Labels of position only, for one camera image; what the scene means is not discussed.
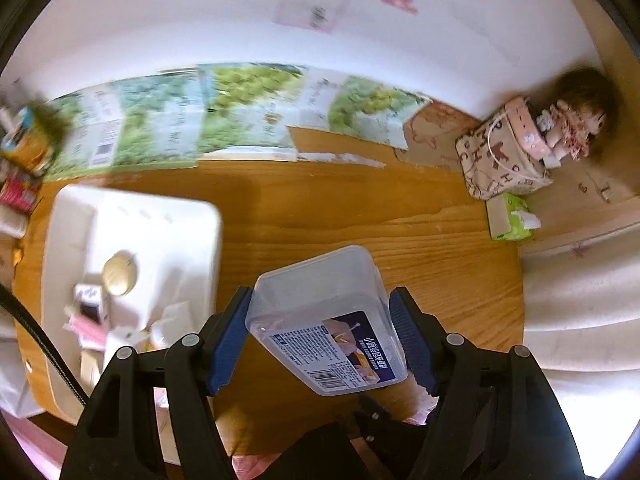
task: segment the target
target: wood grain surface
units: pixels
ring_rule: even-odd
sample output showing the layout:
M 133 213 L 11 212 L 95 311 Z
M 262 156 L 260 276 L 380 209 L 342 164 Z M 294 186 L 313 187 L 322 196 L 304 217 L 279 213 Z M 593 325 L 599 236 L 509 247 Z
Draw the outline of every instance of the wood grain surface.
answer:
M 345 142 L 339 152 L 356 153 L 363 145 Z M 312 144 L 308 151 L 324 149 L 323 142 Z M 359 244 L 371 252 L 387 290 L 406 286 L 446 330 L 484 348 L 508 350 L 521 343 L 524 306 L 516 245 L 489 238 L 484 204 L 468 195 L 462 177 L 403 164 L 386 146 L 362 149 L 361 155 L 386 167 L 214 161 L 189 170 L 82 182 L 215 204 L 224 222 L 218 310 L 238 286 L 252 285 L 267 270 Z M 49 214 L 66 184 L 45 184 L 17 267 L 15 294 L 37 319 Z M 34 395 L 57 414 L 44 356 L 25 332 L 18 336 L 33 369 L 28 375 Z M 398 417 L 427 402 L 412 379 L 373 395 Z M 282 451 L 305 431 L 346 418 L 355 403 L 355 396 L 316 395 L 249 336 L 231 383 L 214 400 L 214 412 L 229 452 L 264 453 Z

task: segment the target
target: barcode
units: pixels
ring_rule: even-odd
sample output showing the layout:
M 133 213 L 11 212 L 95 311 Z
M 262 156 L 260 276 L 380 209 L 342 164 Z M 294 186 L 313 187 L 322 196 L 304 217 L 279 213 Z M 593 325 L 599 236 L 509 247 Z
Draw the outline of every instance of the barcode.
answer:
M 307 372 L 316 383 L 320 384 L 327 390 L 334 388 L 342 388 L 346 386 L 344 381 L 338 377 L 332 370 L 316 370 L 315 372 Z
M 97 150 L 95 150 L 95 154 L 96 155 L 103 155 L 105 153 L 109 153 L 111 151 L 112 147 L 113 147 L 113 144 L 102 144 L 102 145 L 98 146 Z

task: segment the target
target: white cloth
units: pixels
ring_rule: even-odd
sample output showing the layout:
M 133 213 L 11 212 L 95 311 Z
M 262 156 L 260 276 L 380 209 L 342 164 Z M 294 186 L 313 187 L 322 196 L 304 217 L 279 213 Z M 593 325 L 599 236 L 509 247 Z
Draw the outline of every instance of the white cloth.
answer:
M 549 110 L 542 110 L 542 113 L 536 119 L 536 124 L 541 132 L 548 132 L 551 128 L 556 126 L 556 122 L 551 117 Z
M 15 339 L 0 339 L 0 408 L 17 418 L 44 412 L 31 396 Z
M 524 344 L 598 477 L 640 420 L 640 226 L 522 259 Z
M 16 339 L 14 318 L 0 306 L 0 337 L 4 339 Z

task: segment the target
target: screw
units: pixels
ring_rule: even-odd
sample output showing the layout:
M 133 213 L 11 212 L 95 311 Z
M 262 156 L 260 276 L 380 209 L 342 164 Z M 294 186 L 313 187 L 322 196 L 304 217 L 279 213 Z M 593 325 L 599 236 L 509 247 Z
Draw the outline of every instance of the screw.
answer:
M 131 347 L 123 346 L 116 352 L 116 357 L 118 359 L 129 359 L 131 357 L 131 354 L 133 354 L 133 350 L 131 349 Z
M 529 357 L 531 355 L 531 350 L 524 345 L 516 345 L 513 351 L 516 352 L 518 357 Z
M 200 342 L 198 334 L 187 334 L 182 338 L 183 346 L 196 346 Z
M 462 343 L 465 342 L 465 338 L 463 338 L 460 334 L 452 332 L 447 335 L 447 343 L 453 346 L 461 346 Z

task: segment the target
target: white tray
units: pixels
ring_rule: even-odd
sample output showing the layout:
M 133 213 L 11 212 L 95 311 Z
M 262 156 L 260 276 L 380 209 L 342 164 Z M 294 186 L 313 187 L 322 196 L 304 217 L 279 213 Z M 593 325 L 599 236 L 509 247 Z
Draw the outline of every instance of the white tray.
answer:
M 138 281 L 110 299 L 111 325 L 143 329 L 166 306 L 188 301 L 200 329 L 214 312 L 222 248 L 222 218 L 210 203 L 69 185 L 56 196 L 42 269 L 40 323 L 76 378 L 80 347 L 64 330 L 65 305 L 76 283 L 99 283 L 105 261 L 117 251 L 134 254 Z M 47 373 L 57 407 L 76 421 L 82 411 L 55 368 Z

